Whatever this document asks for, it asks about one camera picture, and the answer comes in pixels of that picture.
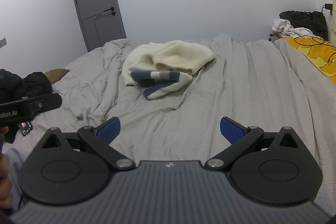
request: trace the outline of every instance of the finger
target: finger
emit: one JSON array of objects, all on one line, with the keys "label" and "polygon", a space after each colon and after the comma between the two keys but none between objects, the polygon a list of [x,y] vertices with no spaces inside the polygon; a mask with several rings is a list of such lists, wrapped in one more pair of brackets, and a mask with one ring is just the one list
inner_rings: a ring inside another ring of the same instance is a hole
[{"label": "finger", "polygon": [[12,182],[9,177],[2,178],[0,180],[0,200],[7,200],[11,194]]},{"label": "finger", "polygon": [[0,127],[0,133],[6,135],[9,131],[8,127]]},{"label": "finger", "polygon": [[13,195],[10,194],[6,200],[0,201],[0,208],[9,209],[12,206]]},{"label": "finger", "polygon": [[9,161],[6,155],[0,154],[0,177],[6,177],[9,173]]}]

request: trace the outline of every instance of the metal pin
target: metal pin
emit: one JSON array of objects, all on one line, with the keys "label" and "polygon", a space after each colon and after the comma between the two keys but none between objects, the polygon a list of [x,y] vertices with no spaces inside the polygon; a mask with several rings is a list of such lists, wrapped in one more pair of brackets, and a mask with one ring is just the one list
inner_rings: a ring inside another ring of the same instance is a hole
[{"label": "metal pin", "polygon": [[120,159],[117,160],[116,164],[120,168],[127,168],[130,167],[133,164],[133,162],[130,159]]},{"label": "metal pin", "polygon": [[222,161],[221,159],[211,159],[208,160],[208,165],[212,168],[217,168],[223,166],[224,161]]}]

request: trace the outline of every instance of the white logo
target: white logo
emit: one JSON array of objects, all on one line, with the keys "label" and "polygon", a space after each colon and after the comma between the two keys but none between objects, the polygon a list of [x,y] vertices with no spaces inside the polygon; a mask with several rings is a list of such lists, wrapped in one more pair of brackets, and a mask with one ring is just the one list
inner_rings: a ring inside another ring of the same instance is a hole
[{"label": "white logo", "polygon": [[12,112],[3,112],[0,114],[0,118],[8,118],[8,117],[12,117],[12,116],[17,116],[17,111],[13,110]]},{"label": "white logo", "polygon": [[172,168],[172,167],[174,167],[174,166],[175,166],[175,164],[173,164],[172,162],[166,164],[166,167],[167,167],[167,168]]}]

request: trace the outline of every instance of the bed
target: bed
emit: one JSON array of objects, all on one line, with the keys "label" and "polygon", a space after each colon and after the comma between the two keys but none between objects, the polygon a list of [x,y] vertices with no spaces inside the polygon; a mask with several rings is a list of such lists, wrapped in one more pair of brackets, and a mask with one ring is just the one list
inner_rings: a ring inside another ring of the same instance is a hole
[{"label": "bed", "polygon": [[108,42],[78,58],[53,85],[60,109],[39,115],[34,130],[17,135],[10,147],[30,152],[51,126],[75,132],[117,116],[120,135],[111,146],[136,163],[140,160],[201,160],[230,143],[219,129],[228,116],[265,131],[291,126],[318,164],[324,180],[316,203],[335,214],[336,86],[300,52],[283,40],[235,42],[227,35],[212,41],[191,39],[213,50],[193,81],[157,100],[140,88],[124,86],[122,64],[136,47],[127,39]]}]

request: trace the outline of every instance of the black door handle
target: black door handle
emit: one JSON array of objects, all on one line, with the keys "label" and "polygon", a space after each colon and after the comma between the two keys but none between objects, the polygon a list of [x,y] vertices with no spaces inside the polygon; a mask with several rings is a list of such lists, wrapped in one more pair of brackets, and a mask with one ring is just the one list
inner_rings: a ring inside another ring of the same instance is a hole
[{"label": "black door handle", "polygon": [[114,7],[111,7],[110,9],[107,9],[107,10],[105,10],[104,12],[107,12],[107,11],[109,11],[109,10],[114,11]]}]

